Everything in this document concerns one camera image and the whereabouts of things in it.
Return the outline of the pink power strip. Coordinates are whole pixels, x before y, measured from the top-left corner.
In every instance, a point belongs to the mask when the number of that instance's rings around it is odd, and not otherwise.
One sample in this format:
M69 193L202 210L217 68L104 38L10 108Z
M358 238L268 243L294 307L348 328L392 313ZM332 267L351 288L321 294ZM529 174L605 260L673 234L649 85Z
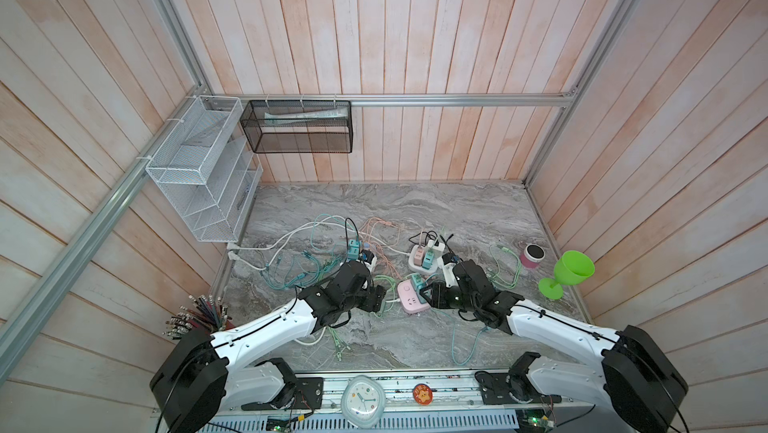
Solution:
M403 310L408 315L415 315L429 310L431 306L420 296L420 293L417 294L414 291L410 276L397 285L397 296Z

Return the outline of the teal USB charger plug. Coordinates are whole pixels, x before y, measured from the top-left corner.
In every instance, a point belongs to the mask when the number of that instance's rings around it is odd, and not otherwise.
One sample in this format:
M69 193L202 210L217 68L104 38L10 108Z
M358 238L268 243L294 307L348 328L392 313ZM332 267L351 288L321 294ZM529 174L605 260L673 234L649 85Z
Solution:
M419 294L420 291L427 286L426 281L420 274L412 274L410 276L410 280L413 286L414 291Z

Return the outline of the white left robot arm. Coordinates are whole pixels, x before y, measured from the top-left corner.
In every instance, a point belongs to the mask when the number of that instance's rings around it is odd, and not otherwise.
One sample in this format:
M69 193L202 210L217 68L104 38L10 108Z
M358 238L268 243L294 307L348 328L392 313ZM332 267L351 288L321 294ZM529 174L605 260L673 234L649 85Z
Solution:
M233 329L186 333L150 382L159 406L157 424L170 432L196 432L221 409L249 403L286 406L295 377L275 349L324 328L338 328L351 312L378 310L386 290L373 281L374 260L343 263L334 275L296 292L277 310Z

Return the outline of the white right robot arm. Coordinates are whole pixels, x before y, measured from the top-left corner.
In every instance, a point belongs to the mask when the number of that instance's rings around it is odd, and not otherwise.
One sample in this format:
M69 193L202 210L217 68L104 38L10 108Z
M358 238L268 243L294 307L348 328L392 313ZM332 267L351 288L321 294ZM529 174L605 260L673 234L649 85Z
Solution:
M567 356L522 354L506 373L503 395L528 404L561 396L612 410L637 432L675 431L688 384L641 328L598 327L498 290L472 260L454 264L455 281L431 279L419 290L434 309L451 309L489 329L545 344Z

